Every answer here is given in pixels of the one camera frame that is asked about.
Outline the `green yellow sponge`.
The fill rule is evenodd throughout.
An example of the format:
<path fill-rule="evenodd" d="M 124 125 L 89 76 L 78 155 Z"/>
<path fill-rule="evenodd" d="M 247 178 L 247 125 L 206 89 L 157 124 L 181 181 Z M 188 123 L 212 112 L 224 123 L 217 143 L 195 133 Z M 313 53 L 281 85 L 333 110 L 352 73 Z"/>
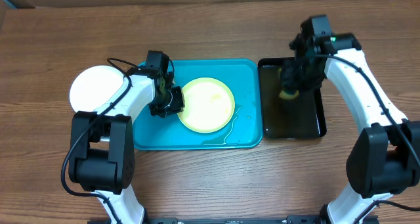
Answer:
<path fill-rule="evenodd" d="M 283 67 L 278 68 L 278 79 L 279 79 L 279 85 L 280 85 L 280 92 L 278 96 L 279 98 L 283 100 L 293 100 L 299 96 L 299 92 L 298 90 L 295 90 L 295 89 L 285 88 L 283 84 L 283 79 L 282 79 L 283 70 L 284 70 Z"/>

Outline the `yellow plate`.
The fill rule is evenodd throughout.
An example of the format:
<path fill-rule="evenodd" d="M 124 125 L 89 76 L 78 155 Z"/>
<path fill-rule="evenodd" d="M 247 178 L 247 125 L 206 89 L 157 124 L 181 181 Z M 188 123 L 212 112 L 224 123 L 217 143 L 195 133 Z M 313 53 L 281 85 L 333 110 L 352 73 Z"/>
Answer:
<path fill-rule="evenodd" d="M 198 133 L 212 133 L 231 120 L 235 110 L 232 91 L 215 78 L 197 78 L 182 88 L 184 109 L 178 113 L 181 123 Z"/>

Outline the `white plate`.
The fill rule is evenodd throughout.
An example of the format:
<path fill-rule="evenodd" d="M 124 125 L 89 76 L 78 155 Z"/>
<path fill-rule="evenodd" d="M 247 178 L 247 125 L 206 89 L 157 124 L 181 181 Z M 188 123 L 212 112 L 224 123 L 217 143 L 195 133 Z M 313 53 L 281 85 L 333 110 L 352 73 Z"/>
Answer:
<path fill-rule="evenodd" d="M 106 103 L 123 82 L 123 74 L 111 66 L 90 67 L 80 73 L 70 87 L 71 107 L 75 112 L 92 112 Z"/>

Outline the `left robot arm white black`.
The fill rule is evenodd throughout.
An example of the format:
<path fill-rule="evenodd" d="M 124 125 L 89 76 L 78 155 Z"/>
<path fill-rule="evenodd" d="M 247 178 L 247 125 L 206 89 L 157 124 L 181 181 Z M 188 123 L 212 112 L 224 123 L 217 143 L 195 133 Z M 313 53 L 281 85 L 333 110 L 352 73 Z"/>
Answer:
<path fill-rule="evenodd" d="M 182 95 L 173 78 L 168 63 L 146 63 L 127 71 L 99 65 L 84 70 L 72 83 L 75 114 L 60 179 L 67 193 L 98 199 L 109 223 L 150 221 L 131 185 L 133 124 L 146 107 L 163 118 L 180 112 Z"/>

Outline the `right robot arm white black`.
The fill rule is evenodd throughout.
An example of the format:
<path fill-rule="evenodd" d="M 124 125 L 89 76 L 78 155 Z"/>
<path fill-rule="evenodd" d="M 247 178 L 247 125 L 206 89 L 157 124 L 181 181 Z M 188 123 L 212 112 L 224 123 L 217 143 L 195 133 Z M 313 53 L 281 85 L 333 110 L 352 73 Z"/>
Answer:
<path fill-rule="evenodd" d="M 298 34 L 289 44 L 294 60 L 279 77 L 283 99 L 320 88 L 328 79 L 339 90 L 359 136 L 346 161 L 348 184 L 324 205 L 317 223 L 363 223 L 380 204 L 419 183 L 419 122 L 390 101 L 371 73 L 352 34 Z"/>

